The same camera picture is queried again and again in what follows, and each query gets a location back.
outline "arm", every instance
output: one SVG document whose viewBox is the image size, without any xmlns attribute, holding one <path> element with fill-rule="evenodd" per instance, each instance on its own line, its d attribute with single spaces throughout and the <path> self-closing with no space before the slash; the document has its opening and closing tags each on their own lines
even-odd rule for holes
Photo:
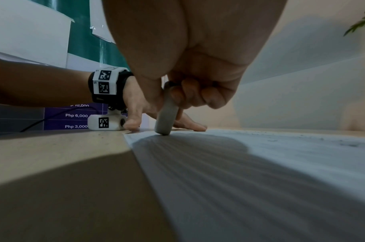
<svg viewBox="0 0 365 242">
<path fill-rule="evenodd" d="M 0 103 L 30 107 L 89 103 L 90 74 L 0 59 Z"/>
</svg>

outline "white plastic device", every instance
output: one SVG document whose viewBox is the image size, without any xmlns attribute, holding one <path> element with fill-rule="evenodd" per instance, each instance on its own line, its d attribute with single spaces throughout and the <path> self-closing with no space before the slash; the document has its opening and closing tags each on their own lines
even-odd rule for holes
<svg viewBox="0 0 365 242">
<path fill-rule="evenodd" d="M 119 110 L 108 110 L 106 115 L 93 114 L 87 119 L 87 127 L 93 131 L 124 130 L 127 117 Z"/>
<path fill-rule="evenodd" d="M 179 111 L 179 107 L 173 101 L 169 90 L 170 87 L 164 87 L 164 105 L 157 115 L 155 124 L 155 132 L 161 135 L 169 135 L 171 133 L 177 112 Z"/>
</svg>

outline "hand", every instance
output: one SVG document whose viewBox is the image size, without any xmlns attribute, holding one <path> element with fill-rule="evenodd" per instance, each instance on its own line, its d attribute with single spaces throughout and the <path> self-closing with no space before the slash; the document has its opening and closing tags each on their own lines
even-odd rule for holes
<svg viewBox="0 0 365 242">
<path fill-rule="evenodd" d="M 158 109 L 160 78 L 181 83 L 180 108 L 223 107 L 270 36 L 287 0 L 103 0 L 116 45 Z"/>
<path fill-rule="evenodd" d="M 152 118 L 157 118 L 157 109 L 150 105 L 144 97 L 135 77 L 129 77 L 123 90 L 124 102 L 128 107 L 128 119 L 124 124 L 127 130 L 136 130 L 141 124 L 143 113 Z M 182 114 L 178 121 L 175 121 L 175 128 L 185 128 L 193 131 L 206 131 L 206 126 L 194 122 L 188 115 Z"/>
</svg>

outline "green plant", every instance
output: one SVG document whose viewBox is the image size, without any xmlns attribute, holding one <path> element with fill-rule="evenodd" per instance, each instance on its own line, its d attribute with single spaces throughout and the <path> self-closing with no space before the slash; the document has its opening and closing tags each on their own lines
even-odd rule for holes
<svg viewBox="0 0 365 242">
<path fill-rule="evenodd" d="M 365 27 L 365 16 L 362 18 L 361 21 L 357 22 L 354 25 L 351 25 L 351 27 L 345 32 L 345 34 L 343 36 L 346 36 L 348 33 L 354 33 L 355 30 L 357 30 L 358 28 L 361 27 Z"/>
</svg>

